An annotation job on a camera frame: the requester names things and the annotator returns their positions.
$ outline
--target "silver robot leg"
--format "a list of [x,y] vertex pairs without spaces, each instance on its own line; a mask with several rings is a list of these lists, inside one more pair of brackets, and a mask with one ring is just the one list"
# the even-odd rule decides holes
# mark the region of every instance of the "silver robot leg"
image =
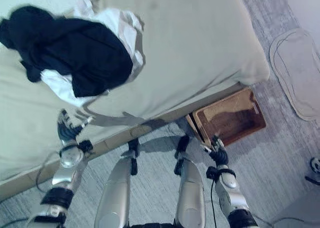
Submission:
[[126,156],[121,158],[112,170],[95,217],[95,228],[129,227],[132,164],[133,156]]
[[177,159],[174,172],[181,175],[181,181],[174,223],[178,228],[205,228],[204,185],[199,170],[187,158],[185,151],[179,152]]

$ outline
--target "mattress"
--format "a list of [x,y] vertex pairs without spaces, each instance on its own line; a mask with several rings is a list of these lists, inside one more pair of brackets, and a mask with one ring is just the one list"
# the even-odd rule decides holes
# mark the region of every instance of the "mattress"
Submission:
[[130,10],[144,26],[145,66],[136,79],[81,109],[44,83],[31,83],[19,54],[0,47],[0,180],[38,166],[61,148],[57,115],[95,120],[80,135],[97,143],[150,118],[269,77],[263,49],[242,0],[92,0]]

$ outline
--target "gray carpet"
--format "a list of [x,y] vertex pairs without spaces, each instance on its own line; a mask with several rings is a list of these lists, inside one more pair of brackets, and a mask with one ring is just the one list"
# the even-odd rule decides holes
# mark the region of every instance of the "gray carpet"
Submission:
[[[298,27],[286,0],[244,0],[252,17],[256,34],[268,58],[272,41],[280,34]],[[268,82],[253,87],[263,110],[267,128],[230,146],[230,165],[251,210],[260,217],[272,220],[284,208],[310,191],[313,186],[304,180],[308,161],[319,155],[319,129],[315,122],[298,118],[271,72]],[[169,124],[140,138],[139,173],[132,178],[130,223],[172,222],[178,199],[179,178],[173,174],[174,152],[179,136],[191,134],[185,119]],[[103,185],[119,155],[127,146],[90,161],[83,181],[69,210],[66,226],[93,227]],[[199,149],[193,138],[188,152],[203,175],[207,227],[212,228],[210,181],[205,179],[211,160]],[[0,225],[28,216],[32,206],[43,195],[35,188],[0,204]],[[215,204],[217,225],[229,227],[219,206]]]

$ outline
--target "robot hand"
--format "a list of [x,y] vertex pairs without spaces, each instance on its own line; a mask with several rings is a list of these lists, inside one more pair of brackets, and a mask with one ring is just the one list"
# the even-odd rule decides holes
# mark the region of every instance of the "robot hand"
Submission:
[[229,159],[225,146],[217,136],[212,138],[212,150],[205,148],[215,161],[216,167],[209,167],[206,177],[214,180],[219,196],[220,208],[227,218],[230,228],[257,228],[247,201],[240,191],[236,174],[228,166]]
[[93,117],[88,117],[82,124],[74,126],[66,110],[61,110],[58,115],[57,130],[63,146],[73,145],[76,142],[76,136],[79,135],[82,129],[92,120]]
[[90,123],[89,117],[82,124],[74,126],[68,113],[63,109],[58,115],[57,131],[63,148],[60,150],[60,167],[52,179],[52,188],[41,203],[35,207],[27,221],[28,228],[62,228],[71,204],[88,164],[86,153],[93,146],[90,141],[78,144],[76,137]]

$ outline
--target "bed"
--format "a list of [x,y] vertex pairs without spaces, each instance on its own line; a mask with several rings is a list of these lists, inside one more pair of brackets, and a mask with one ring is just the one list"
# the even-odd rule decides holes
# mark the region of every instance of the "bed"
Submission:
[[98,156],[239,90],[239,84],[269,77],[242,0],[91,1],[96,11],[112,6],[140,17],[145,66],[134,81],[78,109],[44,83],[29,82],[19,54],[1,45],[1,200],[33,186],[39,165],[60,149],[57,115],[62,108],[75,122],[95,116],[79,140],[89,138]]

